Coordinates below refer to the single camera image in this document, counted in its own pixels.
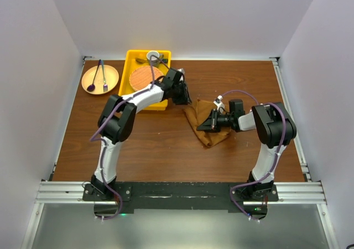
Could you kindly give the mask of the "orange cloth napkin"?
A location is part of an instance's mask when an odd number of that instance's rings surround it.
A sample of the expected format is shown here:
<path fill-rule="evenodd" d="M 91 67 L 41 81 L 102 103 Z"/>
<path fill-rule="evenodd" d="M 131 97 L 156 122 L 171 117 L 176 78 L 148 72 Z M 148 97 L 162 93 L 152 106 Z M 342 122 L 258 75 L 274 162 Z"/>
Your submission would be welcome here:
<path fill-rule="evenodd" d="M 230 127 L 222 127 L 221 131 L 216 133 L 197 130 L 197 127 L 207 120 L 214 108 L 216 108 L 216 106 L 213 102 L 197 99 L 191 105 L 185 106 L 183 109 L 193 132 L 199 141 L 207 148 L 214 147 L 226 140 L 232 131 Z"/>

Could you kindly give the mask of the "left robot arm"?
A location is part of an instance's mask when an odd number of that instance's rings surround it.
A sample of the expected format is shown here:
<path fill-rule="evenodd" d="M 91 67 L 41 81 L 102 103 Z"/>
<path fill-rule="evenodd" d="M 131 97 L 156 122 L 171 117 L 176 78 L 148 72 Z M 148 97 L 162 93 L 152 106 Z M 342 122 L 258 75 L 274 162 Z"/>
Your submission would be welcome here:
<path fill-rule="evenodd" d="M 183 69 L 171 68 L 165 76 L 155 78 L 132 94 L 109 97 L 98 120 L 98 130 L 90 139 L 101 142 L 98 165 L 91 177 L 91 186 L 101 200 L 113 199 L 116 194 L 114 184 L 119 153 L 132 133 L 136 114 L 168 99 L 176 105 L 191 104 Z"/>

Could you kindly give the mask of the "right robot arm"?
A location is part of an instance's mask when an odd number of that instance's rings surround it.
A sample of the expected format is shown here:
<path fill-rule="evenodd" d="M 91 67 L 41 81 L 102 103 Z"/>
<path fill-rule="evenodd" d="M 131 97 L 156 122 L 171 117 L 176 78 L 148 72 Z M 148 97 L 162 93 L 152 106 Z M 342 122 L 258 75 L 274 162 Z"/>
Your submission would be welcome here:
<path fill-rule="evenodd" d="M 256 130 L 261 142 L 257 162 L 247 182 L 230 189 L 232 198 L 258 201 L 272 191 L 274 173 L 280 156 L 296 137 L 296 126 L 281 102 L 253 106 L 245 113 L 240 99 L 228 102 L 229 110 L 223 110 L 221 98 L 215 100 L 216 109 L 197 126 L 197 131 L 218 133 L 223 127 L 236 132 Z"/>

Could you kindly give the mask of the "yellow plastic tray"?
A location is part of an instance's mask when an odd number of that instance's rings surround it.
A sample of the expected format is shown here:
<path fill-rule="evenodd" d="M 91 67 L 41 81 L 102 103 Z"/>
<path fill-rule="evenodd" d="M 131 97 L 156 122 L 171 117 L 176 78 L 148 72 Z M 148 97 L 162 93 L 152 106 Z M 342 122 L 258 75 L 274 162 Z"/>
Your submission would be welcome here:
<path fill-rule="evenodd" d="M 135 70 L 136 68 L 139 68 L 141 66 L 150 66 L 146 58 L 146 54 L 149 51 L 152 50 L 128 50 L 127 51 L 118 95 L 123 96 L 135 92 L 128 82 L 129 76 L 132 73 L 132 71 Z M 168 67 L 170 66 L 171 51 L 168 50 L 153 50 L 153 51 L 157 51 L 160 55 L 163 54 L 165 58 L 168 58 L 169 60 L 166 65 Z M 168 68 L 164 64 L 159 64 L 156 68 L 161 70 L 164 75 L 166 75 L 168 72 Z M 145 110 L 164 111 L 167 108 L 167 105 L 168 105 L 168 101 L 164 100 L 162 102 L 154 103 L 148 106 Z"/>

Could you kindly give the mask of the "woven orange round plate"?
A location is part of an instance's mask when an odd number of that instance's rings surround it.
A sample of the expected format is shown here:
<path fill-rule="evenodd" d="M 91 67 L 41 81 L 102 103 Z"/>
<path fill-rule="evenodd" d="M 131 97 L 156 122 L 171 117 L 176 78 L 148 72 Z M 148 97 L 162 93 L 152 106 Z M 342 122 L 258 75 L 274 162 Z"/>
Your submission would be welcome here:
<path fill-rule="evenodd" d="M 132 71 L 128 82 L 134 91 L 138 91 L 148 86 L 153 79 L 156 80 L 163 75 L 162 71 L 156 67 L 151 70 L 150 66 L 141 66 Z"/>

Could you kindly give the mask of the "white cup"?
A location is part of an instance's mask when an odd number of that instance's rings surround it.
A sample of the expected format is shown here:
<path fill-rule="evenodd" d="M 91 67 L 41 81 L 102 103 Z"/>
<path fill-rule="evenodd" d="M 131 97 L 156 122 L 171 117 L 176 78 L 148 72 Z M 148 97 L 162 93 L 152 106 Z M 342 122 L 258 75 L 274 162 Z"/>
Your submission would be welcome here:
<path fill-rule="evenodd" d="M 157 67 L 160 64 L 160 54 L 157 51 L 149 51 L 146 54 L 149 65 Z"/>

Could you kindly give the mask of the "beige round plate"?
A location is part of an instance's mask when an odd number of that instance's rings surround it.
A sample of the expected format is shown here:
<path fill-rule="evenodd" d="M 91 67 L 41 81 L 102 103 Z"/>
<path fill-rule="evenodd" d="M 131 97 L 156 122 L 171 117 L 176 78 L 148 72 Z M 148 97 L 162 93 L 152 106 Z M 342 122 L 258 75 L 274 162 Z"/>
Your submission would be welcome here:
<path fill-rule="evenodd" d="M 105 75 L 106 75 L 106 81 L 108 85 L 108 91 L 103 92 L 102 66 L 100 66 L 95 80 L 95 90 L 93 92 L 88 92 L 86 88 L 88 87 L 88 85 L 92 83 L 92 79 L 95 74 L 96 67 L 97 66 L 94 66 L 88 69 L 86 72 L 84 72 L 84 75 L 82 76 L 81 79 L 81 87 L 83 88 L 84 91 L 86 91 L 89 94 L 103 95 L 110 92 L 116 87 L 116 85 L 119 82 L 119 73 L 113 66 L 105 65 Z"/>

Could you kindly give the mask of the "iridescent metal fork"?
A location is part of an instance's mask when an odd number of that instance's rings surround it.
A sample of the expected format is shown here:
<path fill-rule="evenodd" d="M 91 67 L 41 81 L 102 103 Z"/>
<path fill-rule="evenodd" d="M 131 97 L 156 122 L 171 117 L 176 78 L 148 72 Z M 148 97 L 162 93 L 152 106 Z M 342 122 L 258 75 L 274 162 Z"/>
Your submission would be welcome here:
<path fill-rule="evenodd" d="M 101 66 L 102 66 L 103 92 L 107 92 L 108 91 L 108 85 L 107 85 L 107 81 L 106 81 L 104 61 L 100 60 L 100 63 L 101 63 Z"/>

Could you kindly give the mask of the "purple metal spoon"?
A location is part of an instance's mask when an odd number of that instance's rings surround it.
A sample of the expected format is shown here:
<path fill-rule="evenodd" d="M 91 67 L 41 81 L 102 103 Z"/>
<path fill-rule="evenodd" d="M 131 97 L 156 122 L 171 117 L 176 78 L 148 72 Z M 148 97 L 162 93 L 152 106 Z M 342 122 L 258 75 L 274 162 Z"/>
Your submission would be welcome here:
<path fill-rule="evenodd" d="M 93 79 L 92 79 L 92 83 L 91 83 L 90 85 L 88 85 L 88 87 L 86 88 L 86 90 L 87 90 L 88 92 L 93 92 L 93 91 L 95 90 L 95 80 L 96 80 L 96 76 L 97 76 L 99 67 L 100 67 L 100 65 L 101 65 L 101 62 L 102 62 L 102 60 L 100 59 L 100 60 L 98 61 L 98 64 L 97 64 L 96 71 L 95 71 L 95 74 L 94 74 Z"/>

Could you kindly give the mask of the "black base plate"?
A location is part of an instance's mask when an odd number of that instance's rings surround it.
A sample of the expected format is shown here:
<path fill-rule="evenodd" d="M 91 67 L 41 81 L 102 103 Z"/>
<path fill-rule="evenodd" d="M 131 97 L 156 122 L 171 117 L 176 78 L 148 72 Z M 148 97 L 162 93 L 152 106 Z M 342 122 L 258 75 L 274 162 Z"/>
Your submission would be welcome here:
<path fill-rule="evenodd" d="M 83 201 L 97 202 L 98 213 L 113 213 L 103 208 L 105 202 L 118 205 L 123 214 L 136 210 L 226 210 L 266 215 L 268 202 L 279 200 L 274 184 L 243 186 L 242 183 L 116 182 L 112 188 L 84 185 Z"/>

